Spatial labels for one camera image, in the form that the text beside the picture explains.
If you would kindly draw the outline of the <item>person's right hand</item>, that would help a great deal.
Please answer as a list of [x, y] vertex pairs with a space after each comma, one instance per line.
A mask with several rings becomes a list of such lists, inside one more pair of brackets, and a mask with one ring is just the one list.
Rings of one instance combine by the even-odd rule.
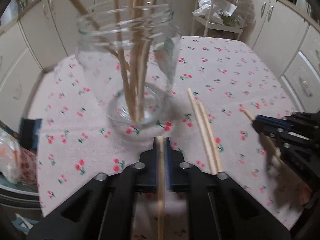
[[267, 151], [266, 174], [276, 207], [294, 206], [300, 209], [310, 202], [310, 187], [280, 160], [277, 152]]

